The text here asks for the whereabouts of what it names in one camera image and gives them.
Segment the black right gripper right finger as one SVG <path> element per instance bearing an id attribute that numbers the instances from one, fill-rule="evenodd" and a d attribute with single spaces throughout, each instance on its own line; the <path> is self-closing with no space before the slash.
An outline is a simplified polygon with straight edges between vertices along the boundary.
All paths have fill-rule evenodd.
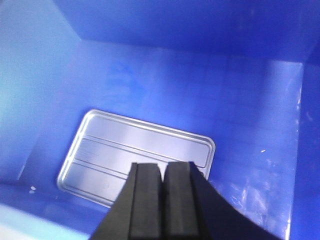
<path id="1" fill-rule="evenodd" d="M 164 194 L 166 240 L 278 239 L 229 204 L 193 162 L 167 165 Z"/>

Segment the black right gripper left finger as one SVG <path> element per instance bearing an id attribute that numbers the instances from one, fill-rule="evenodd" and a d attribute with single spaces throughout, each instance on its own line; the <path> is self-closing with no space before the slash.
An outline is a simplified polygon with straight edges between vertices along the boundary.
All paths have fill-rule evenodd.
<path id="1" fill-rule="evenodd" d="M 155 163 L 133 163 L 128 178 L 91 240 L 162 239 L 162 176 Z"/>

